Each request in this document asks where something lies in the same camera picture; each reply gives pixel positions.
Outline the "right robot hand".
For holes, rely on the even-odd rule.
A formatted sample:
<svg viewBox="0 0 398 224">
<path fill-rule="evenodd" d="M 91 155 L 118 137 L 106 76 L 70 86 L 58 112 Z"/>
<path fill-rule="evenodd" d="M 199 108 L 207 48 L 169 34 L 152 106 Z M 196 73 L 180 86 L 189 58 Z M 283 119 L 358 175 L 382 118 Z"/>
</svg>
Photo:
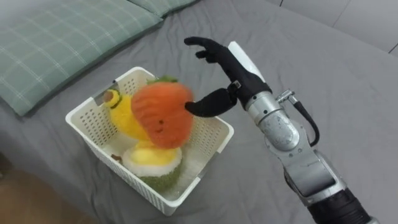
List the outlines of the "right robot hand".
<svg viewBox="0 0 398 224">
<path fill-rule="evenodd" d="M 195 56 L 208 63 L 217 63 L 230 80 L 228 87 L 212 91 L 199 101 L 186 102 L 185 109 L 189 113 L 203 118 L 219 116 L 233 108 L 237 102 L 245 107 L 256 94 L 271 91 L 268 84 L 246 70 L 226 46 L 215 40 L 192 36 L 185 38 L 184 44 L 203 47 Z"/>
</svg>

